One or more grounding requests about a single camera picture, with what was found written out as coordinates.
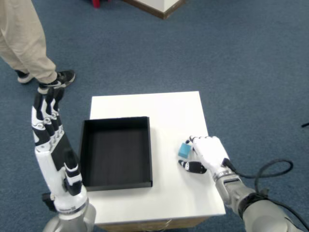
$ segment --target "red object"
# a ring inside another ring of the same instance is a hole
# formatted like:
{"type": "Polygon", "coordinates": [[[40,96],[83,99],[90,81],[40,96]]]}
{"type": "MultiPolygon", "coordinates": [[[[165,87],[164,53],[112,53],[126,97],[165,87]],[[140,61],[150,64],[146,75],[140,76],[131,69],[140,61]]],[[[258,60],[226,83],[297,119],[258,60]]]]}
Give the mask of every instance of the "red object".
{"type": "Polygon", "coordinates": [[[92,4],[95,8],[99,8],[100,7],[100,0],[92,0],[92,4]]]}

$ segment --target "black sneaker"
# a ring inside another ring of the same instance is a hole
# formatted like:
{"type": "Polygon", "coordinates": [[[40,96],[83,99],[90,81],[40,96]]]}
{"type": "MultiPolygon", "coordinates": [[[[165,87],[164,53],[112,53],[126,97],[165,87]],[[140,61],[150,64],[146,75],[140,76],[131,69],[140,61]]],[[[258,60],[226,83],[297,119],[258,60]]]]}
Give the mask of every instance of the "black sneaker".
{"type": "Polygon", "coordinates": [[[46,94],[49,87],[64,88],[70,85],[75,79],[75,72],[73,70],[67,70],[57,73],[57,79],[49,84],[39,82],[38,92],[46,94]]]}
{"type": "Polygon", "coordinates": [[[27,84],[34,78],[34,76],[32,76],[30,73],[23,73],[19,70],[15,70],[15,72],[17,72],[18,75],[17,80],[21,84],[27,84]]]}

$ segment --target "robot finger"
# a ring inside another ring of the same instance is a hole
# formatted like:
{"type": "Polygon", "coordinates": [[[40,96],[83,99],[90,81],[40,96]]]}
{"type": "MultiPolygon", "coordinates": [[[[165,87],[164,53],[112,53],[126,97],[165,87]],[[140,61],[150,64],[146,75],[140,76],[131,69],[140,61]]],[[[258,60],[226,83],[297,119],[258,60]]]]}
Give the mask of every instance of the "robot finger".
{"type": "Polygon", "coordinates": [[[197,137],[191,135],[191,136],[189,136],[189,138],[185,141],[185,143],[186,143],[186,144],[188,144],[188,143],[190,143],[190,142],[192,143],[193,140],[194,140],[195,138],[197,138],[197,137]]]}
{"type": "Polygon", "coordinates": [[[56,139],[55,139],[55,128],[54,125],[52,124],[52,110],[50,106],[50,102],[52,101],[53,98],[53,91],[51,89],[52,88],[48,90],[46,98],[42,100],[41,112],[44,118],[45,128],[51,138],[51,143],[54,144],[56,142],[56,139]]]}
{"type": "Polygon", "coordinates": [[[64,151],[65,186],[72,196],[81,192],[82,175],[78,165],[78,158],[72,149],[64,151]]]}
{"type": "Polygon", "coordinates": [[[198,173],[198,174],[204,174],[207,169],[202,165],[201,162],[198,161],[190,161],[186,162],[184,160],[179,160],[178,163],[187,171],[190,173],[198,173]]]}
{"type": "Polygon", "coordinates": [[[193,136],[190,136],[190,139],[191,139],[191,142],[193,144],[197,144],[197,143],[210,143],[211,141],[213,140],[219,140],[216,136],[205,136],[205,137],[193,137],[193,136]]]}
{"type": "Polygon", "coordinates": [[[38,151],[50,150],[50,135],[44,124],[44,117],[41,112],[43,96],[37,93],[31,112],[31,125],[34,136],[34,142],[38,151]]]}
{"type": "Polygon", "coordinates": [[[60,133],[63,133],[63,126],[59,115],[59,102],[63,98],[64,95],[64,88],[56,89],[54,92],[54,101],[52,101],[52,112],[56,114],[57,117],[57,124],[59,126],[60,133]]]}

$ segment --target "robot wrist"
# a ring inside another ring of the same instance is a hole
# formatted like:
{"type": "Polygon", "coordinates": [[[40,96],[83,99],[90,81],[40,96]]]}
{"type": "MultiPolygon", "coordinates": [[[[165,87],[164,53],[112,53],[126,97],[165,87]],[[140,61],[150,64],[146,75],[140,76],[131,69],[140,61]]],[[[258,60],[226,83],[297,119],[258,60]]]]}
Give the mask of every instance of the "robot wrist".
{"type": "Polygon", "coordinates": [[[235,172],[233,172],[231,169],[227,167],[221,167],[214,172],[212,177],[213,177],[214,182],[217,182],[218,179],[220,179],[223,176],[227,176],[227,175],[235,175],[235,172]]]}

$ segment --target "beige pants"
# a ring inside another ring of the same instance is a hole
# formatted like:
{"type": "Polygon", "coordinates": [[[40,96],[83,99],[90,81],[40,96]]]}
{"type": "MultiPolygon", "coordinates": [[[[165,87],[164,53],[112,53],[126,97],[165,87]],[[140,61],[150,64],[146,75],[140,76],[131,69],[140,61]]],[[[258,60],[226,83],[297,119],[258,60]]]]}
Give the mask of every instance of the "beige pants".
{"type": "Polygon", "coordinates": [[[46,56],[45,35],[31,0],[0,0],[0,56],[12,69],[30,73],[42,83],[56,79],[46,56]]]}

